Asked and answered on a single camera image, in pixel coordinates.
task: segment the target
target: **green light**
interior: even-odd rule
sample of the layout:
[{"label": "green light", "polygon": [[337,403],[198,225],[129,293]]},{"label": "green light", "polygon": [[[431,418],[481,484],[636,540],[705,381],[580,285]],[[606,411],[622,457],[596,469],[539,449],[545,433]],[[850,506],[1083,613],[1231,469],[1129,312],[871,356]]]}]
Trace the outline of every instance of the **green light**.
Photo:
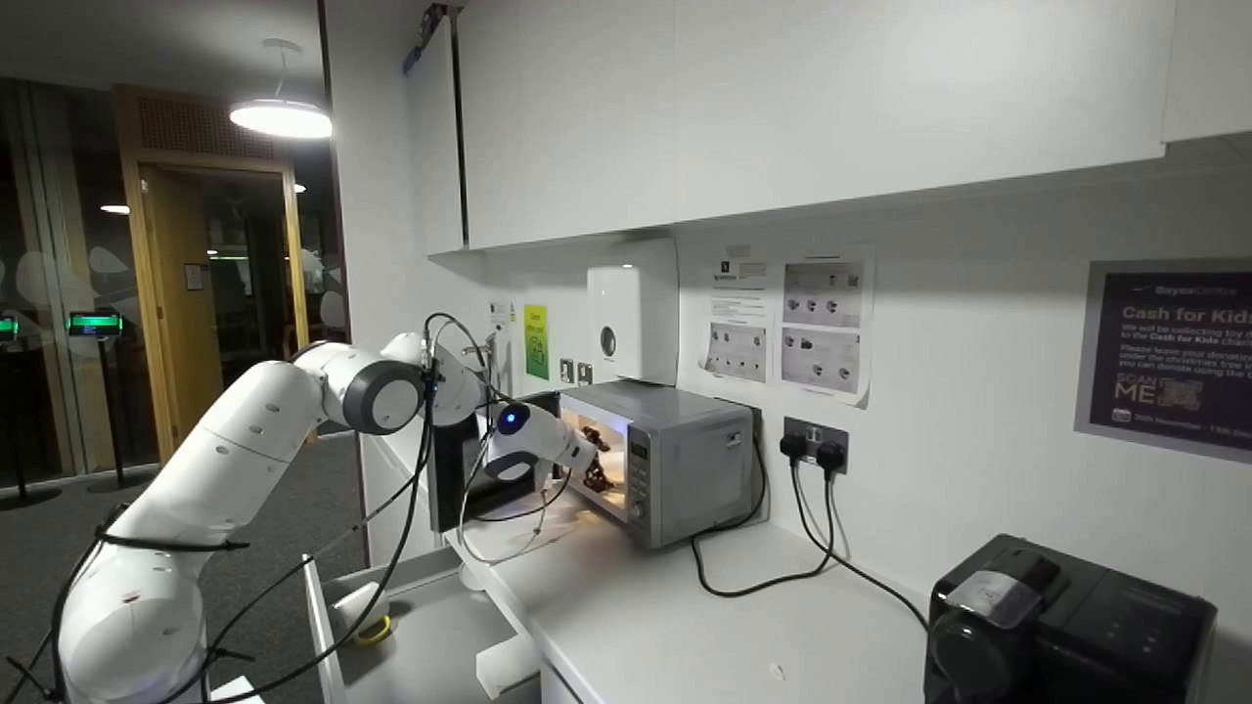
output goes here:
[{"label": "green light", "polygon": [[73,311],[66,319],[66,334],[71,338],[122,338],[125,334],[125,319],[118,319],[113,311]]},{"label": "green light", "polygon": [[0,319],[0,341],[19,341],[22,338],[22,321],[19,319]]}]

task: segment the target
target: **ceiling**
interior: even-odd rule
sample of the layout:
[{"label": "ceiling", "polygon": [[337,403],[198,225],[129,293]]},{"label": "ceiling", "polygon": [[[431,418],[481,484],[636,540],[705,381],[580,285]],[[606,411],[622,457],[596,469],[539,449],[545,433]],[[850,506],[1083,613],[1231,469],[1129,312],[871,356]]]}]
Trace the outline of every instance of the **ceiling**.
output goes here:
[{"label": "ceiling", "polygon": [[315,0],[0,0],[0,78],[326,104]]}]

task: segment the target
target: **white wall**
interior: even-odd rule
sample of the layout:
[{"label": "white wall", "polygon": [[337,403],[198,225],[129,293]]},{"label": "white wall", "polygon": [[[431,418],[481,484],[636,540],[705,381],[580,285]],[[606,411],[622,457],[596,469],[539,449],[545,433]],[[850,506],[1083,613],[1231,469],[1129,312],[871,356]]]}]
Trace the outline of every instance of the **white wall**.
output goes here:
[{"label": "white wall", "polygon": [[[417,38],[417,4],[406,0],[328,0],[328,78],[337,121],[337,173],[346,250],[350,341],[386,346],[421,319],[447,311],[486,334],[486,291],[476,259],[431,264],[417,250],[409,104],[400,75]],[[386,456],[362,449],[362,496],[382,496],[416,457],[416,433],[386,440]],[[370,562],[386,559],[393,513],[370,530]]]},{"label": "white wall", "polygon": [[[855,559],[916,599],[993,532],[1205,596],[1219,609],[1218,698],[1252,693],[1252,465],[1074,431],[1087,268],[1252,259],[1252,161],[1121,167],[842,210],[678,229],[679,386],[762,406],[774,522],[799,532],[774,456],[782,414],[854,433],[838,506]],[[705,268],[770,264],[770,359],[785,259],[871,259],[867,403],[699,371]],[[583,268],[610,246],[490,255],[515,302],[550,306],[556,356],[585,356]]]}]

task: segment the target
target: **wall outlet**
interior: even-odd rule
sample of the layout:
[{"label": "wall outlet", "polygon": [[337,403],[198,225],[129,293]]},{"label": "wall outlet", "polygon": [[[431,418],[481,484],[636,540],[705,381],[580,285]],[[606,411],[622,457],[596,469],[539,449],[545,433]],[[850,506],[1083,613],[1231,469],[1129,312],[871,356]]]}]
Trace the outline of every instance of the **wall outlet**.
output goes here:
[{"label": "wall outlet", "polygon": [[859,386],[859,334],[782,329],[782,381],[809,386]]},{"label": "wall outlet", "polygon": [[859,329],[866,264],[790,264],[782,321]]},{"label": "wall outlet", "polygon": [[765,381],[770,334],[755,327],[708,327],[708,371]]},{"label": "wall outlet", "polygon": [[813,463],[813,456],[819,456],[822,441],[842,446],[846,457],[850,457],[850,431],[782,414],[782,433],[800,433],[800,440],[809,441],[809,456],[806,456],[800,463]]}]

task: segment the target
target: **framed sign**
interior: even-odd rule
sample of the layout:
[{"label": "framed sign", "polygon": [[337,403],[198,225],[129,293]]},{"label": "framed sign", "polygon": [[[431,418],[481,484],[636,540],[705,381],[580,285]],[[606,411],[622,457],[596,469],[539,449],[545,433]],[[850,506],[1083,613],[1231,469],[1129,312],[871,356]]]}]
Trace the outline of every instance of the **framed sign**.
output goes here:
[{"label": "framed sign", "polygon": [[1252,457],[1252,264],[1095,264],[1079,427]]}]

